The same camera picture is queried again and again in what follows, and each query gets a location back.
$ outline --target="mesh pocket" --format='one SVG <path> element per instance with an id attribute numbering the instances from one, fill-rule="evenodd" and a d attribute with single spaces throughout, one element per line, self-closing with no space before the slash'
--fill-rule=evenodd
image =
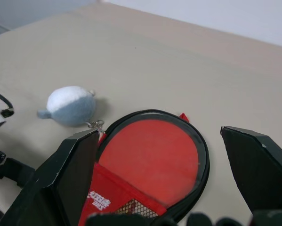
<path id="1" fill-rule="evenodd" d="M 154 218 L 158 216 L 156 212 L 147 208 L 146 206 L 144 206 L 142 203 L 140 203 L 138 200 L 135 200 L 135 199 L 130 200 L 128 203 L 126 203 L 116 212 L 119 214 L 128 214 L 128 213 L 129 214 L 139 214 L 147 218 Z"/>

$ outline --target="plush toy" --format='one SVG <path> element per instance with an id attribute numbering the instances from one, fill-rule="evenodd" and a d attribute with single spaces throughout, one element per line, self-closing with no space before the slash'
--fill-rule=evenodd
<path id="1" fill-rule="evenodd" d="M 88 123 L 96 108 L 94 91 L 79 86 L 56 89 L 48 98 L 47 109 L 37 115 L 41 119 L 53 119 L 65 126 Z"/>

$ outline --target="red rubber paddle face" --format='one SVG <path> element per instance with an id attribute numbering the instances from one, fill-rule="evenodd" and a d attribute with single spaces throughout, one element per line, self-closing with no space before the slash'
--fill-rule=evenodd
<path id="1" fill-rule="evenodd" d="M 195 143 L 180 127 L 141 120 L 109 141 L 99 164 L 167 208 L 192 191 L 199 160 Z"/>

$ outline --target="white wall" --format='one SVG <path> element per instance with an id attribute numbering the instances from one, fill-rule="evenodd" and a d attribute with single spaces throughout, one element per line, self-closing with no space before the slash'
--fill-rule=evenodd
<path id="1" fill-rule="evenodd" d="M 15 29 L 96 0 L 0 0 L 0 25 Z"/>
<path id="2" fill-rule="evenodd" d="M 282 0 L 108 0 L 282 46 Z"/>

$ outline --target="metal clip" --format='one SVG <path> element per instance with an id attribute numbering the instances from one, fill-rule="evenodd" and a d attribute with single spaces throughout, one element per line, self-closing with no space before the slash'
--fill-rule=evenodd
<path id="1" fill-rule="evenodd" d="M 97 129 L 100 133 L 104 133 L 104 130 L 102 129 L 104 124 L 103 120 L 87 121 L 86 124 L 90 129 Z"/>

